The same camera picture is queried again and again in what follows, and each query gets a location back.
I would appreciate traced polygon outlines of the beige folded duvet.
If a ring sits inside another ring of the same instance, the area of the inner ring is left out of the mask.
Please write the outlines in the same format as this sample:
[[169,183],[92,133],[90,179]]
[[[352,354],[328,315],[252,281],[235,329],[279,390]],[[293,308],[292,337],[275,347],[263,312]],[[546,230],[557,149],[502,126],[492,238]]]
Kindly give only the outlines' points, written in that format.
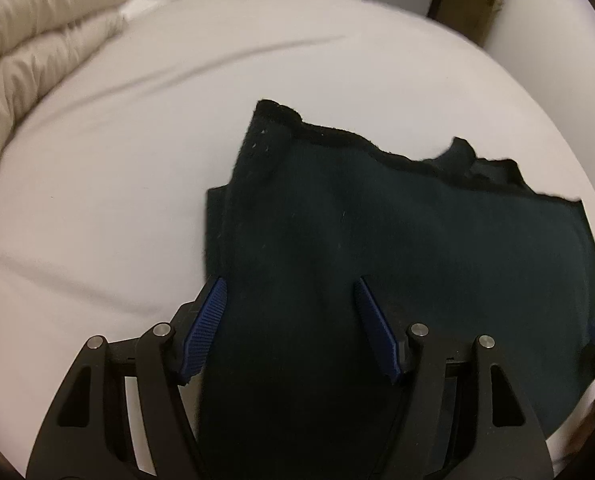
[[130,0],[0,0],[0,154],[55,86],[122,32]]

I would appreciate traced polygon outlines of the dark green knit garment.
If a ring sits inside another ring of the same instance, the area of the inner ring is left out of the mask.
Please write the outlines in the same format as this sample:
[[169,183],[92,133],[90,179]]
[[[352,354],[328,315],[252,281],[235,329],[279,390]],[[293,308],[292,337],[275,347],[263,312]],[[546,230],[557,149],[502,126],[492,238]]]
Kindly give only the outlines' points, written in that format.
[[357,339],[354,285],[463,340],[488,334],[547,439],[595,378],[595,241],[582,203],[455,139],[411,160],[259,102],[206,203],[227,306],[203,377],[208,479],[383,479],[386,388]]

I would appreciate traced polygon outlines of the white bed mattress sheet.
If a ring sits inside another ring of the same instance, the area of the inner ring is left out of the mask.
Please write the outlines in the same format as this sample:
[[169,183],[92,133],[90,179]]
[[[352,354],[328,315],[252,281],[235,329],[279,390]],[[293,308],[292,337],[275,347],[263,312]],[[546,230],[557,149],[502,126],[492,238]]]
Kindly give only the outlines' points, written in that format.
[[581,200],[595,238],[570,145],[456,32],[360,0],[170,0],[49,93],[0,156],[0,452],[17,470],[88,337],[137,336],[197,295],[204,197],[262,99],[413,159],[460,136]]

